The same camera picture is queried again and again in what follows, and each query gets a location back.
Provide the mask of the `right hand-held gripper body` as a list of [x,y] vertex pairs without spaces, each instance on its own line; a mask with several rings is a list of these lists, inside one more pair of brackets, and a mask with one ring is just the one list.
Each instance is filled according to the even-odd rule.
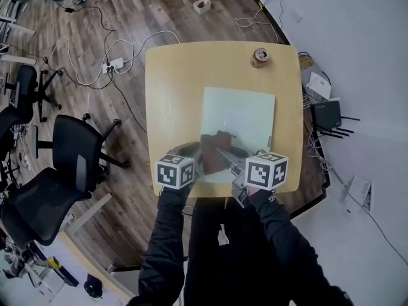
[[235,159],[231,162],[232,195],[242,207],[249,206],[249,189],[263,189],[274,192],[286,182],[289,159],[273,152],[261,152],[255,156]]

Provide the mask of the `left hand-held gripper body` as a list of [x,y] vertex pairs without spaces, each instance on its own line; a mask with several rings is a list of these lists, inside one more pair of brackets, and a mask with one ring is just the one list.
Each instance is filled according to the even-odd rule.
[[179,145],[155,163],[155,182],[161,187],[182,189],[194,184],[198,178],[200,143]]

